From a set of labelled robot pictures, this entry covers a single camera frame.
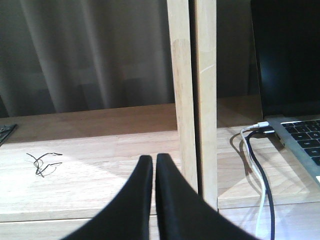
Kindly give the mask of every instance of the black screen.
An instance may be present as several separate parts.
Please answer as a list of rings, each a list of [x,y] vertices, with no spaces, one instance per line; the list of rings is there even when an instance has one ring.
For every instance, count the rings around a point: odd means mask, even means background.
[[[252,0],[264,116],[320,114],[320,0]]]

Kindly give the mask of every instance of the laptop key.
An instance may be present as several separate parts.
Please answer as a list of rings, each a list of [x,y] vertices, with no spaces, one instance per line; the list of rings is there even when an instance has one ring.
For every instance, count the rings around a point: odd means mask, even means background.
[[[288,133],[290,133],[290,134],[295,134],[295,133],[298,132],[293,126],[286,127],[285,129],[286,129],[286,130],[288,131]]]
[[[304,132],[302,132],[302,133],[293,133],[293,134],[291,134],[291,136],[295,140],[298,140],[298,141],[310,139],[310,136],[308,134],[304,133]]]
[[[312,139],[320,139],[320,132],[318,132],[318,131],[308,132],[308,135]]]
[[[299,133],[312,132],[312,131],[310,131],[309,128],[307,128],[306,126],[296,126],[295,129],[296,129]]]
[[[320,157],[320,147],[307,148],[305,152],[309,154],[310,157]]]
[[[312,132],[320,131],[320,126],[318,124],[307,125],[308,129]]]
[[[287,128],[287,127],[293,127],[293,126],[294,126],[293,123],[281,123],[281,124],[282,124],[282,126],[284,126],[285,128]]]
[[[315,164],[320,166],[320,156],[315,156],[315,157],[312,158],[312,160],[315,162]]]
[[[316,123],[316,121],[304,121],[304,123],[306,124],[306,125],[313,125],[313,124],[317,124]]]
[[[320,142],[316,139],[298,141],[298,144],[304,149],[320,147]]]
[[[304,126],[306,123],[304,121],[297,121],[293,123],[295,126]]]

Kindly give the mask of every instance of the wood grain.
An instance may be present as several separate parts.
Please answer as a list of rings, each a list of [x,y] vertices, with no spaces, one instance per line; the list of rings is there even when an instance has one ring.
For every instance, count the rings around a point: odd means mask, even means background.
[[[215,0],[195,1],[199,148],[202,194],[213,208],[218,204],[217,179],[217,23]]]
[[[89,220],[90,218],[3,222],[0,223],[1,239],[58,240],[78,229]],[[157,217],[150,216],[149,224],[150,239],[158,240]]]
[[[219,119],[226,120],[221,121],[217,128],[219,209],[259,204],[258,180],[244,158],[244,147],[239,136],[241,128],[259,119],[258,99],[257,96],[218,99]],[[233,126],[237,122],[245,125]],[[274,136],[252,139],[251,142],[256,157],[266,171],[276,205],[320,202],[319,186]]]
[[[189,3],[167,0],[176,119],[183,176],[198,190]]]
[[[19,127],[0,147],[0,222],[92,218],[142,154],[152,156],[154,169],[163,152],[181,167],[173,104],[0,119],[9,123]],[[152,126],[156,131],[148,132]],[[52,152],[63,155],[45,156],[44,164],[62,164],[44,178],[35,175],[34,159],[26,153]]]
[[[245,231],[255,234],[258,207],[221,209],[220,213]],[[320,239],[320,202],[285,204],[275,206],[275,239]],[[264,207],[259,239],[270,239],[270,212]]]

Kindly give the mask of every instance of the black object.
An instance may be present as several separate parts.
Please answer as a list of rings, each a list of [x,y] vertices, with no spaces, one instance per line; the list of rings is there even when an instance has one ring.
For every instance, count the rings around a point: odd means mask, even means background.
[[[256,240],[213,210],[169,154],[157,156],[155,200],[161,240]]]
[[[17,126],[17,124],[0,125],[0,146],[9,138]]]
[[[41,176],[41,177],[45,177],[45,175],[43,175],[43,172],[49,167],[49,166],[58,166],[60,164],[62,164],[62,162],[56,162],[56,163],[50,163],[47,164],[45,168],[42,169],[42,166],[44,164],[44,161],[41,159],[42,157],[46,156],[46,155],[54,155],[54,156],[62,156],[61,153],[56,153],[56,152],[48,152],[43,154],[42,156],[35,158],[33,155],[31,155],[30,153],[27,153],[27,155],[29,155],[30,157],[34,158],[35,161],[33,162],[33,165],[36,167],[36,171],[35,171],[35,175]]]
[[[251,0],[263,116],[320,113],[319,12],[319,0]]]
[[[254,130],[245,138],[245,141],[248,145],[250,155],[252,156],[255,165],[258,167],[258,169],[261,173],[261,176],[262,176],[262,179],[263,179],[263,182],[265,185],[265,191],[268,196],[269,209],[270,209],[270,225],[271,225],[270,239],[274,240],[275,236],[276,236],[276,217],[275,217],[274,200],[272,197],[272,192],[271,192],[270,184],[269,184],[268,178],[266,176],[266,173],[265,173],[264,169],[262,168],[260,162],[256,158],[256,155],[255,155],[254,151],[252,150],[251,143],[250,143],[250,138],[252,138],[253,135],[262,134],[262,133],[263,133],[263,128],[260,128],[259,130]]]
[[[152,159],[142,155],[117,196],[62,240],[148,240],[152,176]]]

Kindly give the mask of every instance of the vertical wooden board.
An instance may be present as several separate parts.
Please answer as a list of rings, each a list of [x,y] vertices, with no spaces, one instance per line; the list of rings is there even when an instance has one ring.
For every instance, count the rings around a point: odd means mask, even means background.
[[[183,176],[198,191],[188,0],[167,0],[176,118]]]
[[[216,0],[195,1],[195,34],[202,194],[217,208]]]

